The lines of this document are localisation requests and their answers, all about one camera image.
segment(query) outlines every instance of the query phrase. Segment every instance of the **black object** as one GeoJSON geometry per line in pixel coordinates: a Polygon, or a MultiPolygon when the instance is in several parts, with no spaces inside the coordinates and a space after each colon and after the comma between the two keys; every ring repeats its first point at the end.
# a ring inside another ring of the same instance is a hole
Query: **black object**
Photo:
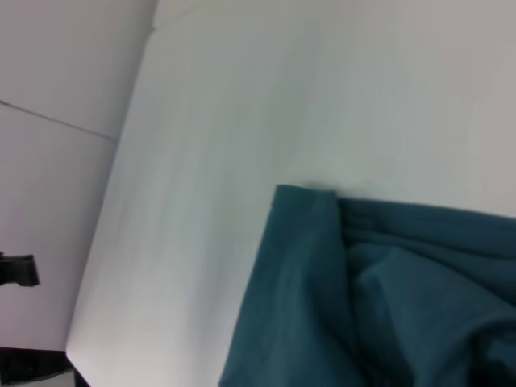
{"type": "Polygon", "coordinates": [[[22,381],[40,381],[72,370],[62,351],[0,349],[0,381],[2,385],[22,381]]]}
{"type": "Polygon", "coordinates": [[[75,387],[89,387],[89,384],[76,369],[73,370],[73,375],[75,379],[75,387]]]}
{"type": "Polygon", "coordinates": [[[5,284],[39,285],[34,256],[4,256],[0,252],[0,286],[5,284]]]}

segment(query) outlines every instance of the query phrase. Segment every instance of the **white panel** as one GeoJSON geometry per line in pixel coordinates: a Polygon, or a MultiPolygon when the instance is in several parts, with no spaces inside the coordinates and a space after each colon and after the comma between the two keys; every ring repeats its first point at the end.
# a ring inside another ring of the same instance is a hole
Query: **white panel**
{"type": "Polygon", "coordinates": [[[0,289],[0,347],[65,349],[114,148],[0,106],[0,250],[34,254],[41,281],[0,289]]]}
{"type": "Polygon", "coordinates": [[[0,99],[116,138],[155,0],[2,0],[0,99]]]}
{"type": "Polygon", "coordinates": [[[515,11],[216,0],[158,30],[69,339],[86,379],[216,385],[277,183],[516,215],[515,11]]]}

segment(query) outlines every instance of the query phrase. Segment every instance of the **teal fabric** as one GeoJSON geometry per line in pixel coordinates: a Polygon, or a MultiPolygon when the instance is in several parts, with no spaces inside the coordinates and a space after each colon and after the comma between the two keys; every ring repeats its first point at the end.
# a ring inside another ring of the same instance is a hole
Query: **teal fabric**
{"type": "Polygon", "coordinates": [[[515,220],[280,186],[220,385],[516,385],[515,304],[515,220]]]}

